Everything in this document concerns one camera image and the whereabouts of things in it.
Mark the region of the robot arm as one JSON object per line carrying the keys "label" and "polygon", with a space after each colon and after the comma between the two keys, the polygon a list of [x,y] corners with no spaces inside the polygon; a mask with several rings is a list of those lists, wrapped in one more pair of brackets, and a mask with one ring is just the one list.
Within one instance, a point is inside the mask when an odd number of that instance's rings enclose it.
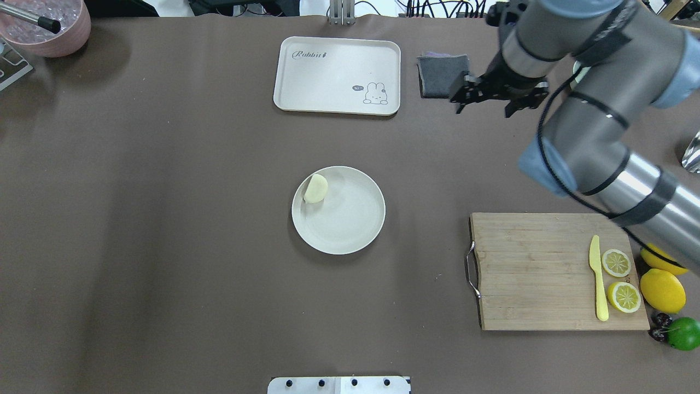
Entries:
{"label": "robot arm", "polygon": [[547,74],[571,55],[585,77],[551,117],[542,114],[520,168],[557,195],[591,195],[602,215],[670,263],[698,272],[698,196],[620,140],[649,106],[665,109],[698,88],[698,38],[638,1],[514,1],[500,15],[499,48],[480,77],[462,72],[448,99],[461,107],[507,100],[506,117],[536,108]]}

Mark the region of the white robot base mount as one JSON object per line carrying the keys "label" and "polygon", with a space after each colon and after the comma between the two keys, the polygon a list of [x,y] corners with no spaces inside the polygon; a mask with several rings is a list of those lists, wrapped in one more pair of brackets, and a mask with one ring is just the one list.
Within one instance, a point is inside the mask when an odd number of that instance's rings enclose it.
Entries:
{"label": "white robot base mount", "polygon": [[277,377],[267,393],[412,393],[412,384],[399,375]]}

